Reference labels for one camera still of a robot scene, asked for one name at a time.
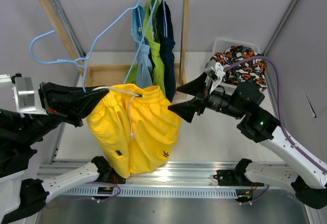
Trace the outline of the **white plastic basket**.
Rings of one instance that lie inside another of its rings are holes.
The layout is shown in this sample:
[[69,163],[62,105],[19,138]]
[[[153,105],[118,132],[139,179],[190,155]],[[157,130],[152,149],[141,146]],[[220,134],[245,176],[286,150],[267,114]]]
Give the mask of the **white plastic basket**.
[[244,42],[244,41],[228,40],[226,38],[217,38],[215,40],[215,42],[214,42],[213,55],[215,53],[222,53],[222,52],[226,51],[227,49],[229,49],[231,46],[234,46],[234,45],[243,45],[243,46],[246,46],[246,47],[250,47],[255,52],[260,54],[259,47],[256,46],[256,45],[253,45],[251,43],[247,43],[247,42]]

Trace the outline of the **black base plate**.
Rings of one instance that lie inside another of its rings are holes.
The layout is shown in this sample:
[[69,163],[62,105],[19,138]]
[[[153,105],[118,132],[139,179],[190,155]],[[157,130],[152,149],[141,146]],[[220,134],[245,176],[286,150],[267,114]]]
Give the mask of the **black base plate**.
[[126,179],[122,178],[118,173],[112,172],[107,178],[98,178],[97,182],[119,185],[126,184]]
[[[245,169],[250,163],[252,163],[250,159],[241,159],[234,169],[217,170],[213,178],[218,181],[219,186],[255,186],[255,182],[245,177]],[[256,184],[259,187],[264,186],[264,183],[256,182]]]

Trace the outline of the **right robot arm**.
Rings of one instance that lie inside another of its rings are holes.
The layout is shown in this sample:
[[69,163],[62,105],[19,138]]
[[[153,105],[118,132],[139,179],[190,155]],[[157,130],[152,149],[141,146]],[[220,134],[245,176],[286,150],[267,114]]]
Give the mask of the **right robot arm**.
[[168,109],[183,120],[192,122],[195,114],[205,109],[239,119],[237,129],[246,138],[274,152],[291,170],[263,166],[250,159],[241,159],[233,169],[232,186],[261,183],[284,189],[303,204],[314,208],[326,207],[326,164],[313,156],[282,127],[281,121],[260,104],[265,96],[252,82],[243,82],[232,95],[224,91],[207,93],[207,75],[178,87],[178,91],[193,95],[187,102],[173,104]]

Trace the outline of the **aluminium mounting rail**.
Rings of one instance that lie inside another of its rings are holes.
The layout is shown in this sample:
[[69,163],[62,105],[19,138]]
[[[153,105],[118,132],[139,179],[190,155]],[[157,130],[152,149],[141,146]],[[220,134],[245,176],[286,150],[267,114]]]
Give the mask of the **aluminium mounting rail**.
[[[37,176],[41,179],[55,177],[85,165],[85,161],[54,162],[40,166]],[[208,188],[218,185],[213,175],[219,169],[233,169],[235,162],[169,161],[148,173],[131,175],[127,187]]]

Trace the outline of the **blue hanger of camouflage shorts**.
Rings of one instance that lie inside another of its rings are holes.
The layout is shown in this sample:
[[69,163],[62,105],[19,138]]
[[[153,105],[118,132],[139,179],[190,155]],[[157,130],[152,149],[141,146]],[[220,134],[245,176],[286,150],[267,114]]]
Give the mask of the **blue hanger of camouflage shorts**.
[[60,16],[60,19],[62,20],[63,22],[63,25],[65,27],[65,30],[67,31],[68,33],[68,36],[70,38],[70,40],[72,41],[72,44],[75,48],[75,50],[77,51],[77,55],[78,57],[83,57],[85,55],[85,52],[84,50],[82,49],[82,46],[80,44],[80,41],[78,40],[77,36],[76,36],[76,33],[63,9],[63,6],[60,2],[60,0],[51,0],[55,10],[57,11],[57,13],[59,14]]

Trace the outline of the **lime green shorts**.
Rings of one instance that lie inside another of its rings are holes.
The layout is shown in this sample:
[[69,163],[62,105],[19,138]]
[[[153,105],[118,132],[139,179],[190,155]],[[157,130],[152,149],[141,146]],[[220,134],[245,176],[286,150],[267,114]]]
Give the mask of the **lime green shorts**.
[[[150,46],[150,54],[149,54],[149,58],[152,62],[153,65],[153,72],[152,72],[152,81],[153,84],[152,86],[159,86],[160,89],[162,90],[163,93],[166,92],[165,90],[165,86],[164,86],[164,64],[163,61],[160,57],[160,43],[159,43],[159,37],[158,37],[158,33],[157,33],[157,27],[156,27],[156,12],[157,12],[157,8],[160,4],[160,0],[152,0],[152,17],[153,17],[153,26],[154,26],[154,35],[155,35],[155,42],[152,41],[152,36],[151,36],[151,24],[150,24],[150,20],[149,20],[149,1],[146,2],[145,6],[143,7],[143,9],[145,10],[145,20],[143,22],[143,27],[145,27],[144,33],[143,33],[143,37],[142,40],[144,39],[144,37],[146,37],[146,40]],[[130,74],[132,72],[132,77],[135,78],[136,77],[136,63],[133,65],[132,69],[130,71],[127,71],[126,75],[126,83],[131,83],[131,77]]]

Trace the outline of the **light blue shorts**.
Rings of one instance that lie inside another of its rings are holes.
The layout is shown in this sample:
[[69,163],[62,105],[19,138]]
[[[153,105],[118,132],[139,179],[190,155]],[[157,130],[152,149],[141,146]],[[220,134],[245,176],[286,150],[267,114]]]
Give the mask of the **light blue shorts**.
[[[142,6],[139,6],[139,11],[141,13],[142,22],[145,20],[145,10]],[[132,72],[130,74],[131,82],[136,84],[139,88],[146,88],[152,86],[152,72],[153,65],[149,58],[150,46],[146,40],[146,37],[142,40],[143,34],[140,34],[136,26],[137,20],[137,10],[134,9],[132,12],[131,19],[131,35],[134,39],[136,49],[138,49],[138,54],[136,57],[136,77],[132,77]]]

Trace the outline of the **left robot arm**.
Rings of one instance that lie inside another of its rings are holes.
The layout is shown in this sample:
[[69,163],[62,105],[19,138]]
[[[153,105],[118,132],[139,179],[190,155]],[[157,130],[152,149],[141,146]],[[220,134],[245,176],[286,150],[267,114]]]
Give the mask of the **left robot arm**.
[[62,175],[40,179],[40,164],[34,160],[35,143],[67,123],[83,125],[107,88],[77,88],[42,83],[38,89],[13,86],[16,111],[1,110],[1,223],[34,215],[60,194],[79,185],[106,183],[111,177],[108,161],[97,156]]

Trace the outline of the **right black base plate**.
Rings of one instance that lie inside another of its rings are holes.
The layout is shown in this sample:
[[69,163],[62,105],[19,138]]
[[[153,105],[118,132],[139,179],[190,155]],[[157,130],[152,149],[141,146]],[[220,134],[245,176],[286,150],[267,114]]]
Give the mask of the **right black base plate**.
[[[255,182],[245,177],[245,169],[250,163],[252,163],[250,159],[241,159],[234,169],[217,170],[213,178],[218,181],[219,186],[255,186]],[[264,183],[256,182],[256,184],[259,187],[264,186]]]

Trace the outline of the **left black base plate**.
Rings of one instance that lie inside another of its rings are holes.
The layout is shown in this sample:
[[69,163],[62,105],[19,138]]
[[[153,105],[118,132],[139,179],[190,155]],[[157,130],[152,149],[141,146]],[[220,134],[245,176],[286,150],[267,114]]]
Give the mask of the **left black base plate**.
[[126,184],[126,179],[122,178],[118,173],[112,172],[107,178],[98,178],[97,182],[119,185]]

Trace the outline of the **yellow shorts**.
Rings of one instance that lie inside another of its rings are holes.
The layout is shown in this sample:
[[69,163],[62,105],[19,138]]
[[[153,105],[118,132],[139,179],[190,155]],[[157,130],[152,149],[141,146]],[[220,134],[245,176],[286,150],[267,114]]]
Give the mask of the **yellow shorts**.
[[178,142],[181,118],[159,86],[106,87],[107,94],[86,117],[111,167],[122,178],[163,165]]

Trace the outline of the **orange camouflage shorts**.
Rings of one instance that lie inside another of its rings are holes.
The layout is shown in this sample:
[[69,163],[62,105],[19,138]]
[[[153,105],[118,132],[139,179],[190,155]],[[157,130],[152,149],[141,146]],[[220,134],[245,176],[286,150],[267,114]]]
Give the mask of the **orange camouflage shorts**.
[[[243,45],[234,45],[222,53],[215,53],[210,60],[219,62],[224,68],[230,67],[232,64],[237,63],[246,58],[260,56],[250,47]],[[255,83],[260,91],[263,92],[267,89],[266,84],[266,71],[267,64],[262,59],[255,59],[246,63],[239,64],[233,69],[229,70],[223,82],[230,85],[240,85],[242,82]]]

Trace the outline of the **navy blue shorts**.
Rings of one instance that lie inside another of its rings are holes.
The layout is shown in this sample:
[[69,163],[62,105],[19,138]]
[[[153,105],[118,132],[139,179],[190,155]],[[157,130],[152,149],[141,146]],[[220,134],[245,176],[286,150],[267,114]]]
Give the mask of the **navy blue shorts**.
[[168,38],[164,36],[163,28],[163,11],[162,5],[159,4],[156,12],[156,27],[158,31],[159,43],[160,43],[160,57],[163,61],[164,70],[164,86],[166,90],[166,97],[169,101],[172,101],[176,93],[176,78],[174,72],[175,56],[173,54],[173,48],[175,46],[174,32],[171,20],[171,12],[169,6],[166,4],[166,14],[168,23]]

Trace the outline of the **wooden clothes rack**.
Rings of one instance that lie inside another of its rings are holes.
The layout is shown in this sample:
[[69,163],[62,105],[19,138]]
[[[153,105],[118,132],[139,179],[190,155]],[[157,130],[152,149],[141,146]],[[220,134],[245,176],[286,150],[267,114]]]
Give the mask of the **wooden clothes rack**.
[[[64,47],[68,51],[68,54],[70,55],[71,58],[73,58],[72,60],[58,59],[56,61],[51,61],[51,62],[40,61],[40,63],[45,64],[45,65],[58,64],[58,63],[73,64],[77,67],[80,75],[82,76],[84,84],[91,84],[91,82],[92,82],[91,71],[88,70],[88,68],[84,66],[83,61],[90,58],[90,55],[93,51],[93,48],[94,48],[96,42],[98,41],[98,39],[100,37],[102,37],[112,27],[112,25],[109,25],[102,33],[99,34],[98,37],[95,38],[87,56],[78,57],[77,51],[75,50],[75,48],[72,44],[72,41],[70,40],[68,33],[65,30],[63,22],[60,19],[59,14],[55,10],[51,0],[38,0],[38,2],[42,6],[44,12],[48,16],[48,18],[54,28],[53,31],[46,33],[45,36],[50,35],[52,33],[57,33],[57,35],[59,36]],[[181,86],[186,83],[184,65],[185,65],[185,51],[186,51],[186,42],[187,42],[186,38],[188,35],[187,27],[188,27],[188,20],[189,20],[189,2],[190,2],[190,0],[183,0],[180,62],[174,64],[174,71],[179,72],[178,82],[176,83],[177,86]]]

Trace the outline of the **blue hanger of light-blue shorts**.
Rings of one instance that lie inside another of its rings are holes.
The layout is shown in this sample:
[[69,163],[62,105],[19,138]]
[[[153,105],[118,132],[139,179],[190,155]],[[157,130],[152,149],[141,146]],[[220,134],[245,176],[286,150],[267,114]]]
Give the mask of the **blue hanger of light-blue shorts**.
[[141,13],[139,11],[139,6],[137,6],[136,10],[137,10],[137,20],[136,20],[137,30],[140,34],[143,34],[143,22],[141,19]]

